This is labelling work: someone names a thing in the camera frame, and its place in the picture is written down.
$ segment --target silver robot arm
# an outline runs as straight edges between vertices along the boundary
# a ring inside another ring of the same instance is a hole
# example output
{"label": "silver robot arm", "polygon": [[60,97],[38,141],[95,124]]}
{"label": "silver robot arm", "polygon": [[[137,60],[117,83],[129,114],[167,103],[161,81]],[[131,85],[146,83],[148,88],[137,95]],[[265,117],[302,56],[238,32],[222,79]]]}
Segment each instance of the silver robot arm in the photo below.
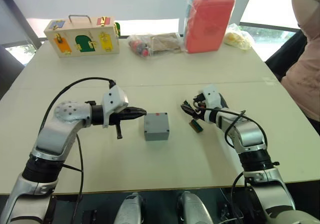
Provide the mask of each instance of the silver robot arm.
{"label": "silver robot arm", "polygon": [[241,113],[229,109],[213,85],[200,91],[193,99],[193,105],[196,111],[186,103],[181,107],[194,119],[216,124],[232,140],[244,170],[244,179],[250,184],[246,193],[259,213],[254,217],[257,223],[320,224],[313,216],[296,210],[279,170],[275,167],[279,163],[271,161],[266,136],[256,122],[244,115],[238,118]]}
{"label": "silver robot arm", "polygon": [[28,220],[26,223],[51,223],[55,198],[52,193],[58,175],[75,142],[77,132],[91,125],[116,125],[122,138],[120,121],[146,114],[127,107],[128,98],[117,85],[104,94],[102,105],[94,102],[65,101],[54,109],[54,116],[40,131],[24,171],[18,176],[0,217],[0,224]]}

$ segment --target metal handle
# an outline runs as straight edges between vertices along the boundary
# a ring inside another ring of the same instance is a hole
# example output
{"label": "metal handle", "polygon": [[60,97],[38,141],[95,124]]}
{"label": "metal handle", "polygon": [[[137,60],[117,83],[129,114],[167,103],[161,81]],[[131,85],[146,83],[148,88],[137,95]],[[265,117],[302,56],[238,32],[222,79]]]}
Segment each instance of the metal handle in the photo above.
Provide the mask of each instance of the metal handle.
{"label": "metal handle", "polygon": [[90,22],[90,23],[92,23],[92,22],[91,22],[91,19],[90,19],[90,17],[89,17],[88,15],[69,15],[69,20],[70,20],[70,22],[72,23],[71,17],[85,17],[85,18],[88,18],[88,19],[89,19],[89,22]]}

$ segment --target person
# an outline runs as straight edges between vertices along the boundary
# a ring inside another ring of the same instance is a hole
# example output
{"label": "person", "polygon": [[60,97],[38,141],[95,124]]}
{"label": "person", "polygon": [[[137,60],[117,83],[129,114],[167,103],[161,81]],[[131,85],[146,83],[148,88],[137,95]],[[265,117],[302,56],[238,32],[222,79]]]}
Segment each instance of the person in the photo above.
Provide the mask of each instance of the person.
{"label": "person", "polygon": [[320,135],[320,0],[292,0],[292,7],[307,44],[281,84]]}

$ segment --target wooden toy box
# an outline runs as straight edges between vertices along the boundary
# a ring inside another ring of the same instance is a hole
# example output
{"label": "wooden toy box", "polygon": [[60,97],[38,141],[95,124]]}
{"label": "wooden toy box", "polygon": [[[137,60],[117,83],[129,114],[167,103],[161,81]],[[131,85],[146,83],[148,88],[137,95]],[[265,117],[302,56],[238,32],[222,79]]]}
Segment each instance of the wooden toy box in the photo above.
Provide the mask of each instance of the wooden toy box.
{"label": "wooden toy box", "polygon": [[52,20],[44,30],[61,58],[118,53],[119,32],[114,17],[87,15]]}

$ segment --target green door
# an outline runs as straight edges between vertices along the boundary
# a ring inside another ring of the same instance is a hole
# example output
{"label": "green door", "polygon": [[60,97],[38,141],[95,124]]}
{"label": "green door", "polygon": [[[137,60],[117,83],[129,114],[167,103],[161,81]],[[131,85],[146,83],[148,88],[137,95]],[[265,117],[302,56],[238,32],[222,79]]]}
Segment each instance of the green door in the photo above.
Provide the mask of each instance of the green door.
{"label": "green door", "polygon": [[91,44],[91,39],[86,35],[77,35],[75,38],[75,43],[82,53],[95,51],[95,47]]}

